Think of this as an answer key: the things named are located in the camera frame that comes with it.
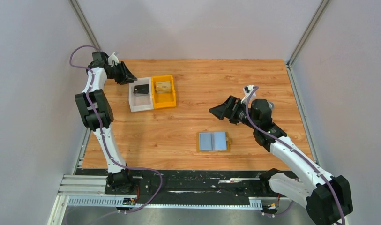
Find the black card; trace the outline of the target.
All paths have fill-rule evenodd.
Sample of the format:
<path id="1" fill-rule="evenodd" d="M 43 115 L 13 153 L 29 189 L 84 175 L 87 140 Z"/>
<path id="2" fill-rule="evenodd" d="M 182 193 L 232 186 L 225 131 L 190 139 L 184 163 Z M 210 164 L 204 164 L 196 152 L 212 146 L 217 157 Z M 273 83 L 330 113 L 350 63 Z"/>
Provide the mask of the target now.
<path id="1" fill-rule="evenodd" d="M 146 96 L 150 94 L 149 84 L 135 85 L 133 94 L 135 96 Z"/>

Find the yellow leather card holder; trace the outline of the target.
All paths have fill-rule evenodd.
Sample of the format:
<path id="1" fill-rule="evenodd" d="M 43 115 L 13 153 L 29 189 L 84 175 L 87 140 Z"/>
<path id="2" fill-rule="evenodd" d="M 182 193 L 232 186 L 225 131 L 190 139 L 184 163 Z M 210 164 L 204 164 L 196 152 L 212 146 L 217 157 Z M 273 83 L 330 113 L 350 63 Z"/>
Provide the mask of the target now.
<path id="1" fill-rule="evenodd" d="M 197 134 L 198 152 L 229 152 L 232 140 L 227 132 L 199 132 Z"/>

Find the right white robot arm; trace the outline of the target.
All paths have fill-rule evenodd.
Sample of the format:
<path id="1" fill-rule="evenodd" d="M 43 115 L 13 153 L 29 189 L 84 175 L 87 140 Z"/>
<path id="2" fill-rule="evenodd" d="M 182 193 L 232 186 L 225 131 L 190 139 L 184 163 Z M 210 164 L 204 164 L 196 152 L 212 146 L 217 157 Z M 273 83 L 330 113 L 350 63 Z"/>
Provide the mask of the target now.
<path id="1" fill-rule="evenodd" d="M 332 175 L 307 157 L 273 122 L 273 107 L 266 99 L 256 99 L 248 105 L 229 96 L 209 112 L 219 120 L 228 119 L 231 124 L 242 123 L 252 128 L 256 142 L 283 161 L 299 179 L 272 168 L 262 175 L 259 183 L 262 194 L 276 192 L 290 198 L 304 207 L 317 225 L 343 224 L 345 216 L 354 210 L 349 181 L 342 175 Z"/>

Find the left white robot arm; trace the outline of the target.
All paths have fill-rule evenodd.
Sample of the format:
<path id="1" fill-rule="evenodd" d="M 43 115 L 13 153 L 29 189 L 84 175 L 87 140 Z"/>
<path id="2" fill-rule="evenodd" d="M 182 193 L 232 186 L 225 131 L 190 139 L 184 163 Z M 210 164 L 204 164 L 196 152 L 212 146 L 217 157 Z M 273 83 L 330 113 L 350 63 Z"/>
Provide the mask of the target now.
<path id="1" fill-rule="evenodd" d="M 93 52 L 92 62 L 86 71 L 86 86 L 82 93 L 75 96 L 80 117 L 84 126 L 95 135 L 103 151 L 108 172 L 106 186 L 111 191 L 129 194 L 135 188 L 135 181 L 129 174 L 113 134 L 114 116 L 104 87 L 108 79 L 124 85 L 134 83 L 137 78 L 115 54 L 108 55 L 103 51 Z"/>

